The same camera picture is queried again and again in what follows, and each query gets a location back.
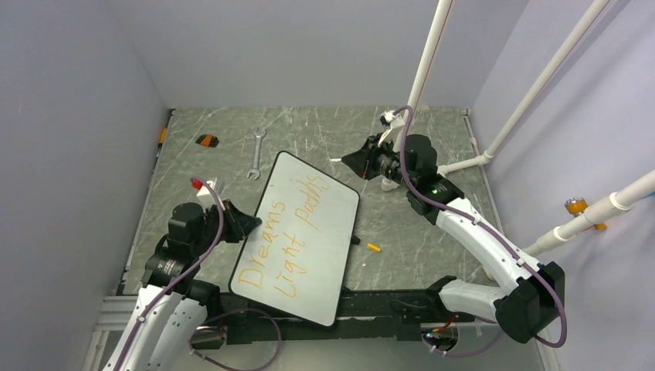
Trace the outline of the yellow marker cap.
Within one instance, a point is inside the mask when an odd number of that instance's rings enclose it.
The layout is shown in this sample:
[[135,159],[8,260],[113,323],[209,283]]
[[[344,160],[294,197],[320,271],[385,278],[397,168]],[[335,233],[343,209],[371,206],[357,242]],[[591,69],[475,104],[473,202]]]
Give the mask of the yellow marker cap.
[[368,243],[368,244],[367,244],[367,248],[368,248],[370,251],[375,252],[375,253],[380,253],[380,252],[382,251],[382,249],[381,249],[380,247],[378,247],[378,246],[376,246],[376,245],[374,245],[374,244],[372,244],[372,243]]

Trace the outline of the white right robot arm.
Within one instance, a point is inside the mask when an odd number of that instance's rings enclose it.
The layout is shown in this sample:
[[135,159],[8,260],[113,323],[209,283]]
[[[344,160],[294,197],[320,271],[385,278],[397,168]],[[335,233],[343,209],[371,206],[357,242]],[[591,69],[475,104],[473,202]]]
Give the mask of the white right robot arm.
[[497,283],[491,287],[445,276],[426,289],[429,317],[443,321],[464,313],[498,324],[516,342],[537,339],[552,348],[563,346],[568,318],[562,268],[540,263],[491,226],[462,190],[438,174],[437,153],[426,136],[411,134],[406,144],[397,153],[372,135],[341,162],[364,180],[383,176],[405,186],[411,208],[454,237]]

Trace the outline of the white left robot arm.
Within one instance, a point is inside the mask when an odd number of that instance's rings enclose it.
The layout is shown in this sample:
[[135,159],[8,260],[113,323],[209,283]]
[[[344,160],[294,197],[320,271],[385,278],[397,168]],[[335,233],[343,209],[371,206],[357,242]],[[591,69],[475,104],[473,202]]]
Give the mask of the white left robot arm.
[[205,208],[176,206],[168,232],[145,264],[141,287],[126,328],[105,370],[168,370],[183,344],[222,312],[219,286],[195,279],[214,241],[238,243],[262,221],[231,201]]

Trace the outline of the white whiteboard black frame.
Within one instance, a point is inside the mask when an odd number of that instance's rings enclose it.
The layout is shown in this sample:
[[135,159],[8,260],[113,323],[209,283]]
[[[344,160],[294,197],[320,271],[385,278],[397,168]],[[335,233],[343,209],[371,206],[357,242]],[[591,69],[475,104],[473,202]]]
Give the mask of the white whiteboard black frame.
[[353,188],[287,151],[277,154],[229,291],[324,327],[337,318],[360,204]]

